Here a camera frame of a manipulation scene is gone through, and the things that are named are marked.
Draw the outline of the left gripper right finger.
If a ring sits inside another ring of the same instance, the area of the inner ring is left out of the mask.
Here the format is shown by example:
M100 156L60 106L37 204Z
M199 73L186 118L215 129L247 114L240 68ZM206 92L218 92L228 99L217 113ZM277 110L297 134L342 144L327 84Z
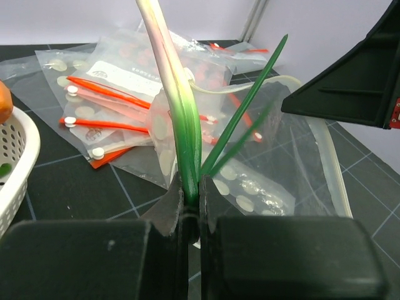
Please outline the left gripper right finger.
M386 299L389 282L368 232L348 217L218 214L199 185L203 299Z

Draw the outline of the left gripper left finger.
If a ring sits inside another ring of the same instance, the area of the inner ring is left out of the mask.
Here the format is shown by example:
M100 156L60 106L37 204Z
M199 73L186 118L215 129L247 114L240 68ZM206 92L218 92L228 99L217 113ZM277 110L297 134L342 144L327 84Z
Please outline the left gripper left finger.
M24 221L1 239L2 299L186 299L184 194L137 220Z

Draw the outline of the clear dotted zip bag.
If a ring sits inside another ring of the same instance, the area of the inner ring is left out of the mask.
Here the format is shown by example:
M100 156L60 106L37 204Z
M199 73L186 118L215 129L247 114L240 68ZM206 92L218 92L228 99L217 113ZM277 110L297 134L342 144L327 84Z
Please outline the clear dotted zip bag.
M206 89L191 84L202 119L203 164L253 83ZM217 214L353 217L325 121L281 112L284 98L300 87L300 81L291 76L264 81L220 154L219 159L226 156L265 113L255 131L213 176L217 196L222 196L211 203ZM162 92L152 104L146 125L168 188L178 163L173 123Z

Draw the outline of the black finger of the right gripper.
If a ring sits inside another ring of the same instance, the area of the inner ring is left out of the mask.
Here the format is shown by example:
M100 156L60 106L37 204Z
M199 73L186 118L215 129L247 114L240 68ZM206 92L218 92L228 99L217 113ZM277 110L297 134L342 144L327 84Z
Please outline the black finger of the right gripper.
M399 128L399 1L392 1L366 37L286 97L284 113Z

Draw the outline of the white perforated plastic basket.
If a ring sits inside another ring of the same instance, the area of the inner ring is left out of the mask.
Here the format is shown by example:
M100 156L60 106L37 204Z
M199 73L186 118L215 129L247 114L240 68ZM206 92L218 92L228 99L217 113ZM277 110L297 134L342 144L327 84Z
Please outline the white perforated plastic basket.
M34 121L15 107L1 124L1 235L11 225L26 195L41 138Z

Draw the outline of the green onion stalk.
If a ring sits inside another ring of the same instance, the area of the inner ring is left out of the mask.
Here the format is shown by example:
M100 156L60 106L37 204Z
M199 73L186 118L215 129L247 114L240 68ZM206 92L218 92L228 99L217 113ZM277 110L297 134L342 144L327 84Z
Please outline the green onion stalk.
M215 172L219 166L222 166L229 159L229 156L221 157L220 154L278 60L288 36L282 37L264 69L250 87L244 101L225 127L210 155L205 161L202 161L203 140L198 108L188 77L171 39L162 9L158 1L138 1L137 6L151 42L170 108L184 200L187 205L194 206L199 201L201 176Z

